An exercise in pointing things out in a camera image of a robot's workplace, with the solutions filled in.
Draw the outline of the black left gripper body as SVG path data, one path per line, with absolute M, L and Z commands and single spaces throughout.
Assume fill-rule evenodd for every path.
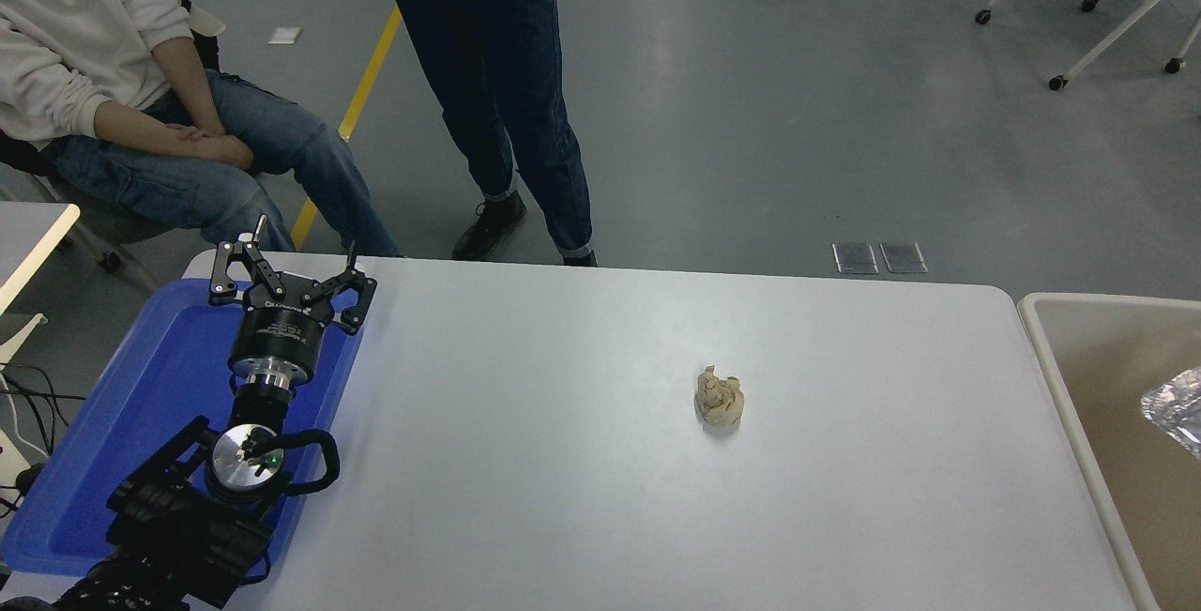
M 274 286 L 263 282 L 243 294 L 245 315 L 231 349 L 232 372 L 249 375 L 271 359 L 288 363 L 295 375 L 316 372 L 333 302 L 317 296 L 316 278 L 282 272 L 280 300 L 270 295 Z

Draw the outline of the seated person's left hand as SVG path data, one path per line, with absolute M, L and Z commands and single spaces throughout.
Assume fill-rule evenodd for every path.
M 233 134 L 202 136 L 191 140 L 191 152 L 197 158 L 213 160 L 235 167 L 237 170 L 251 170 L 253 152 Z

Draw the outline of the seated person's right hand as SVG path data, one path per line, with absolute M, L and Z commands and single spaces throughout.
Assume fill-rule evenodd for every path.
M 221 136 L 193 125 L 166 124 L 165 127 L 173 134 L 167 154 L 177 157 L 223 158 Z

